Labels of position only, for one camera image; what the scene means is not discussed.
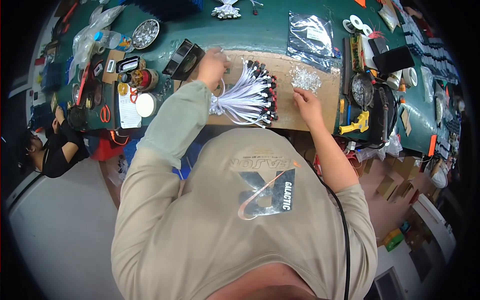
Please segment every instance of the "notepad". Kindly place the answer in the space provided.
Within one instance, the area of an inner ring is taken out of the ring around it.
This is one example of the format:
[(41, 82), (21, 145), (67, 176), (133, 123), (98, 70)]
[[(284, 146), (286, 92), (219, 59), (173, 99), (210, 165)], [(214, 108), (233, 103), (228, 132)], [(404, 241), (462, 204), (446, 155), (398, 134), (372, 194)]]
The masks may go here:
[(137, 113), (135, 103), (130, 101), (130, 94), (130, 87), (127, 94), (123, 96), (119, 94), (120, 127), (139, 128), (142, 126), (142, 117)]

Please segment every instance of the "plastic water bottle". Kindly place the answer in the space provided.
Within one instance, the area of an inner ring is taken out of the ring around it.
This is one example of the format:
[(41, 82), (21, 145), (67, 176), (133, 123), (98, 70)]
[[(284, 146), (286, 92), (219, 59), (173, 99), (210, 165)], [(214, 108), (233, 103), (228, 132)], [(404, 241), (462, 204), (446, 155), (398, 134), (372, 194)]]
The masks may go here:
[(121, 33), (109, 30), (102, 30), (95, 34), (94, 40), (101, 46), (123, 52), (132, 52), (132, 39)]

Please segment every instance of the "glue gun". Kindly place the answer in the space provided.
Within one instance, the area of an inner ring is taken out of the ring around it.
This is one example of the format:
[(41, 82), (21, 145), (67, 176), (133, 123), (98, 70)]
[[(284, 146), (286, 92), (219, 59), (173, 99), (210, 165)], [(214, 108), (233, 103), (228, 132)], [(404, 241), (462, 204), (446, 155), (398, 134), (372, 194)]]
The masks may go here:
[(368, 117), (370, 113), (365, 110), (362, 110), (361, 114), (357, 117), (357, 123), (352, 122), (350, 125), (347, 126), (339, 126), (338, 130), (340, 134), (344, 134), (346, 132), (354, 131), (356, 129), (360, 129), (360, 132), (364, 132), (368, 129)]

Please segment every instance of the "black clothing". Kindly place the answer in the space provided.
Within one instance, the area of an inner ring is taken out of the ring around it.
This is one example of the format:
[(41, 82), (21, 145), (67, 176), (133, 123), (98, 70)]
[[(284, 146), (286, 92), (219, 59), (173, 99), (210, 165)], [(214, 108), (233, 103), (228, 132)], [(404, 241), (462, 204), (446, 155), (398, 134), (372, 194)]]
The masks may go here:
[[(79, 132), (73, 130), (66, 120), (63, 121), (60, 128), (60, 133), (53, 133), (48, 136), (48, 141), (45, 144), (46, 151), (43, 158), (42, 174), (50, 178), (60, 177), (76, 163), (89, 156)], [(67, 162), (62, 151), (62, 147), (67, 142), (72, 142), (78, 146), (78, 150), (73, 155), (70, 163)]]

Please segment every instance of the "wire harness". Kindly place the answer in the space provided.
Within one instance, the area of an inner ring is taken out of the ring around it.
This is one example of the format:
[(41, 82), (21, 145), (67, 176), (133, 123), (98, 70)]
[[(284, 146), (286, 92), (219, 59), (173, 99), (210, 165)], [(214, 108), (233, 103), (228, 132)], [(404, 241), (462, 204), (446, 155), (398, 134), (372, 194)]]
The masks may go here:
[[(233, 5), (238, 1), (238, 0), (218, 0), (219, 2), (223, 3), (222, 6), (215, 7), (212, 10), (212, 17), (217, 17), (219, 19), (228, 19), (228, 18), (238, 18), (241, 17), (241, 14), (239, 13), (240, 8), (233, 7)], [(253, 14), (257, 15), (257, 8), (255, 4), (258, 4), (260, 6), (263, 6), (260, 2), (250, 0), (253, 6)]]
[(244, 60), (242, 74), (237, 83), (225, 91), (222, 79), (222, 94), (212, 95), (210, 114), (226, 114), (238, 125), (270, 127), (278, 120), (276, 112), (276, 77), (270, 75), (265, 64)]

